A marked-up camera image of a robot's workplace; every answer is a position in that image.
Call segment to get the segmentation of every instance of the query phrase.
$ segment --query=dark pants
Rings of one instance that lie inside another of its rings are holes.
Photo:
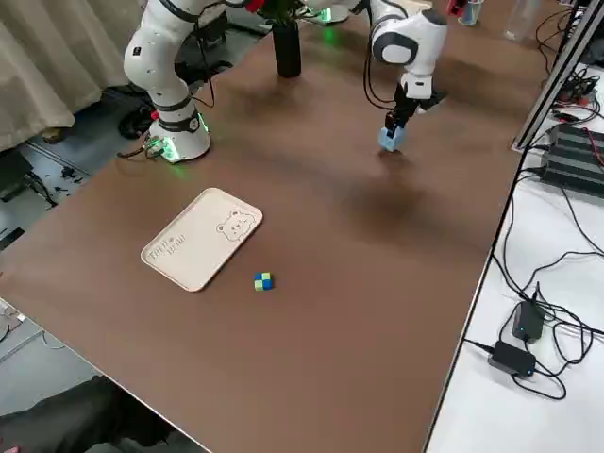
[[[83,453],[123,438],[151,446],[174,428],[106,377],[93,377],[36,404],[0,417],[0,452]]]

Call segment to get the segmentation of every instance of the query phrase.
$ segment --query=blue block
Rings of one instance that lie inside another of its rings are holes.
[[[398,146],[403,143],[403,139],[405,138],[405,129],[402,127],[397,127],[396,130],[394,131],[394,135],[393,137],[389,137],[388,133],[390,131],[386,128],[383,127],[380,131],[379,131],[379,145],[384,148],[387,151],[390,151],[391,153],[396,151],[396,149],[398,148]]]

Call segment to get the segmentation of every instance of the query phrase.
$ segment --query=white table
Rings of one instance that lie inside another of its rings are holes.
[[[604,96],[598,98],[604,105]],[[579,117],[589,114],[578,109],[568,112]],[[543,129],[553,124],[545,121]],[[604,120],[599,118],[582,126],[604,132]],[[540,164],[539,157],[531,154],[524,165]],[[604,248],[604,199],[567,192],[581,226]],[[513,197],[515,218],[507,256],[510,273],[521,286],[528,282],[536,267],[552,262],[565,251],[592,250],[575,227],[559,189],[539,182],[538,178],[530,178],[516,186]],[[506,222],[495,246],[495,255],[499,258],[509,224],[510,210],[506,212]],[[464,336],[494,344],[518,298],[507,287],[495,261],[487,262]],[[598,257],[566,260],[540,273],[537,279],[550,303],[568,308],[590,327],[604,328],[604,260]],[[523,347],[509,328],[503,339]],[[579,355],[579,340],[564,336],[562,348],[574,358]],[[544,336],[531,346],[531,351],[553,371],[562,366],[550,328],[544,329]],[[509,375],[494,369],[486,359],[487,354],[475,346],[461,345],[427,453],[602,451],[604,339],[596,337],[584,362],[564,372],[561,379],[568,395],[558,402],[520,389]],[[559,392],[556,384],[546,377],[536,376],[531,381],[543,392]]]

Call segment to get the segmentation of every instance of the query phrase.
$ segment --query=small cube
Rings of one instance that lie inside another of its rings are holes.
[[[273,277],[270,272],[258,272],[254,276],[254,289],[256,291],[268,291],[273,289]]]

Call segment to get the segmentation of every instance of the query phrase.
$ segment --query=black power adapter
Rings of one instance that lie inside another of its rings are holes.
[[[486,344],[473,342],[468,339],[465,339],[465,341],[491,354],[489,364],[509,375],[519,378],[529,378],[535,372],[537,359],[528,351],[502,341],[498,341],[493,346],[487,346]]]
[[[521,302],[513,318],[512,335],[523,342],[536,342],[543,333],[544,318],[544,310],[534,300]]]

